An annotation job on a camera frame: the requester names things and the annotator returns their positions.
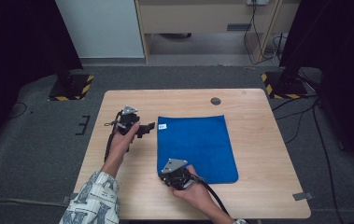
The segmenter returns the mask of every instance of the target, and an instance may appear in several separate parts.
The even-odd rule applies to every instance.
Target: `gray carpet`
[[[21,89],[19,102],[0,131],[0,198],[61,203],[75,186],[103,95],[108,90],[261,88],[260,74],[274,67],[86,67],[94,75],[84,100],[50,102],[56,76]],[[291,102],[275,111],[276,118],[311,106],[315,97]],[[287,100],[270,100],[272,108]],[[335,197],[341,218],[354,222],[354,153],[341,151],[332,127],[316,107],[319,126],[333,170]],[[84,135],[82,116],[91,116]],[[298,129],[299,116],[278,120],[285,141]],[[287,144],[292,163],[309,201],[312,216],[305,220],[262,220],[273,223],[340,223],[334,210],[328,166],[312,111],[302,116],[297,137]],[[0,223],[58,223],[64,208],[0,203]]]

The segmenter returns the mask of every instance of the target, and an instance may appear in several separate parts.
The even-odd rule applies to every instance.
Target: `white label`
[[[167,129],[167,124],[159,124],[159,130]]]

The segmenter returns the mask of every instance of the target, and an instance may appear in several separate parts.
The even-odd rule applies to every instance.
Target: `person's left hand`
[[[139,129],[139,122],[135,123],[130,131],[122,135],[115,131],[112,142],[110,143],[109,155],[101,168],[101,171],[106,172],[113,177],[116,177],[118,170],[123,162],[124,153],[126,153],[130,144],[133,143],[135,134]]]

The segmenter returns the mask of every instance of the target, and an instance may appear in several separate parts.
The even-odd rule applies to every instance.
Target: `small round object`
[[[211,104],[213,104],[213,105],[220,105],[220,103],[221,103],[221,100],[218,97],[213,97],[211,99]]]

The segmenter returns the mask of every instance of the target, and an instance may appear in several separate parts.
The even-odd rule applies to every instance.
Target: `hand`
[[[101,171],[116,177],[116,174],[118,173],[118,170],[123,162],[124,154],[130,144],[133,143],[138,129],[139,122],[135,123],[131,127],[130,131],[125,135],[115,131],[112,142],[110,143],[109,155],[107,156]]]
[[[193,166],[187,167],[192,175],[198,175]],[[173,195],[188,202],[192,207],[202,212],[216,224],[233,223],[234,220],[224,213],[212,200],[208,190],[201,184],[193,182],[187,189],[177,190],[170,188]]]

